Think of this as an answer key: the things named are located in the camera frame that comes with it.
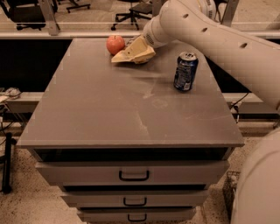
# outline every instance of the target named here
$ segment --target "soda can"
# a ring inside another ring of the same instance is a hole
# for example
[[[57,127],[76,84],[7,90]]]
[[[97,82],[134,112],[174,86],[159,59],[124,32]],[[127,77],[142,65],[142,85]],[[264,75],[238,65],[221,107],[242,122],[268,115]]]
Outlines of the soda can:
[[[194,52],[182,52],[177,58],[174,87],[180,91],[189,91],[193,87],[199,60]]]

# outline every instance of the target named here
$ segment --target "office chair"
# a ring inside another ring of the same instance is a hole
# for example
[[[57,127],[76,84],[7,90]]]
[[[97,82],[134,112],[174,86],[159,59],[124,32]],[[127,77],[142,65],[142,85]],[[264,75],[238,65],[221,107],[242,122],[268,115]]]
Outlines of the office chair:
[[[73,6],[66,7],[68,13],[70,13],[70,10],[72,10],[72,9],[78,9],[78,8],[81,8],[81,7],[87,7],[88,9],[90,9],[90,3],[77,4],[74,0],[69,0],[69,2],[71,4],[73,4]]]
[[[115,21],[116,23],[113,24],[111,27],[112,31],[116,30],[116,25],[121,23],[124,20],[127,20],[130,18],[130,22],[132,25],[135,25],[137,30],[139,30],[139,25],[137,23],[137,18],[143,18],[143,19],[151,19],[151,17],[146,17],[141,14],[151,14],[152,13],[152,5],[150,3],[139,3],[136,6],[132,7],[132,3],[139,2],[138,0],[129,0],[130,1],[130,9],[129,13],[117,13],[115,14]]]
[[[9,9],[6,7],[4,0],[0,0],[1,7],[12,22],[17,24],[17,30],[24,28],[39,29],[46,26],[42,10],[38,6],[37,0],[6,0]],[[53,1],[53,11],[57,11],[57,4]]]

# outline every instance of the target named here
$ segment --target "floor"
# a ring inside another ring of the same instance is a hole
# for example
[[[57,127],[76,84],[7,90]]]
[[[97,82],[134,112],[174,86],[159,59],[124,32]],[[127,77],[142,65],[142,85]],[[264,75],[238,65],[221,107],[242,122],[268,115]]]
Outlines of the floor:
[[[127,10],[127,3],[110,0],[92,0],[91,10],[73,10],[68,14],[59,7],[56,19],[64,30],[110,30],[115,13]],[[240,0],[232,26],[239,30],[279,29],[280,1],[278,0]],[[143,28],[145,21],[140,21]],[[130,24],[120,25],[120,30],[135,29]],[[0,33],[16,31],[15,25],[0,11]],[[273,130],[273,122],[239,122],[238,126],[244,136],[245,146],[236,148],[229,158],[230,171],[238,172],[254,146],[263,136]],[[15,123],[6,130],[18,139],[22,129]],[[4,134],[0,133],[0,143]],[[4,153],[4,145],[0,146],[0,155]],[[36,161],[25,149],[12,150],[11,187],[9,194],[0,194],[0,217],[3,224],[81,224],[74,208],[69,208],[60,198],[60,189],[49,186],[35,170]],[[222,194],[226,175],[219,183],[211,185],[210,195],[203,206],[197,207],[192,220],[181,224],[228,224],[228,215]]]

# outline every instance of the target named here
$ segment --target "table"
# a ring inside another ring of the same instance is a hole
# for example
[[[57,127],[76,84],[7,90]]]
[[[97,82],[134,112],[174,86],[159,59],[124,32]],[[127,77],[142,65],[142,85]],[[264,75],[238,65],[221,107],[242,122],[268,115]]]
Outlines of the table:
[[[174,41],[148,63],[111,64],[105,38],[75,38],[18,140],[83,221],[186,220],[243,139],[204,56]],[[172,85],[196,52],[193,89]]]

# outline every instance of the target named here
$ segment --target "gray tabletop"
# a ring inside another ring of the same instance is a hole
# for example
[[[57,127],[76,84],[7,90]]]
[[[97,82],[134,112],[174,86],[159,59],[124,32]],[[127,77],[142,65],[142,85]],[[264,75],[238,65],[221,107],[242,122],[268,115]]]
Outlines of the gray tabletop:
[[[76,38],[28,122],[24,148],[235,147],[243,139],[203,54],[172,42],[148,63],[111,64],[105,38]],[[196,52],[193,89],[172,85]]]

